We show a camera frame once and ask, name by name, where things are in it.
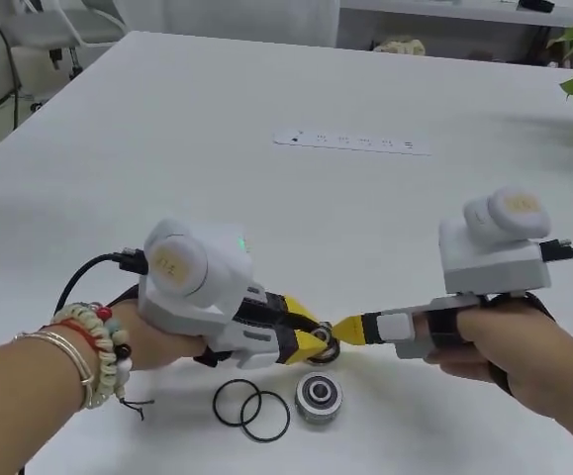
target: beaded bracelet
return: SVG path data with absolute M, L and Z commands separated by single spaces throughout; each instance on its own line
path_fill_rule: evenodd
M 153 401 L 126 401 L 125 386 L 130 380 L 133 367 L 132 349 L 128 332 L 121 329 L 118 319 L 113 318 L 112 309 L 99 303 L 73 304 L 57 312 L 51 320 L 52 325 L 80 326 L 94 338 L 95 349 L 99 354 L 99 382 L 88 409 L 104 404 L 114 393 L 124 406 L 133 409 L 143 419 L 143 409 L 138 406 L 152 404 Z

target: white power strip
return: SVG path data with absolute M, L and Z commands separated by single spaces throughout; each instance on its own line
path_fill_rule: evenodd
M 429 150 L 411 141 L 396 139 L 375 139 L 347 134 L 327 134 L 306 131 L 285 131 L 273 136 L 280 145 L 314 146 L 321 148 L 339 148 L 344 150 L 378 151 L 404 155 L 430 155 Z

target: hand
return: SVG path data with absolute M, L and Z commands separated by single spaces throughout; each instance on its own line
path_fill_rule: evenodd
M 509 375 L 513 395 L 527 408 L 555 418 L 573 390 L 573 337 L 522 303 L 472 309 L 457 317 L 475 348 L 436 350 L 426 362 L 453 376 L 492 382 L 488 361 Z
M 137 301 L 127 300 L 112 308 L 130 334 L 132 361 L 135 370 L 167 366 L 184 356 L 199 356 L 206 344 L 197 336 L 168 334 L 148 325 L 137 312 Z

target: metal bearing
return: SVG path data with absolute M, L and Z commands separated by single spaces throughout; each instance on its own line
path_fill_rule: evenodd
M 320 322 L 319 327 L 311 332 L 312 336 L 328 344 L 328 348 L 306 361 L 313 366 L 325 366 L 335 361 L 341 353 L 338 339 L 333 337 L 333 324 Z
M 295 407 L 310 424 L 323 425 L 334 420 L 342 402 L 340 385 L 325 373 L 309 373 L 297 383 Z

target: bracelet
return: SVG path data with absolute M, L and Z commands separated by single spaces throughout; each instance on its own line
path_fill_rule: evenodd
M 51 323 L 81 326 L 94 338 L 100 373 L 90 409 L 104 404 L 113 393 L 123 401 L 133 366 L 130 359 L 132 349 L 128 345 L 128 332 L 121 329 L 120 322 L 112 316 L 112 310 L 97 303 L 69 305 L 57 312 Z
M 81 385 L 85 390 L 85 398 L 81 409 L 89 407 L 93 399 L 92 386 L 95 382 L 95 376 L 77 348 L 75 348 L 75 346 L 73 346 L 73 344 L 66 338 L 53 332 L 20 333 L 14 337 L 14 341 L 23 338 L 39 339 L 41 341 L 51 343 L 61 349 L 70 358 L 73 364 L 77 367 L 79 377 L 81 378 Z

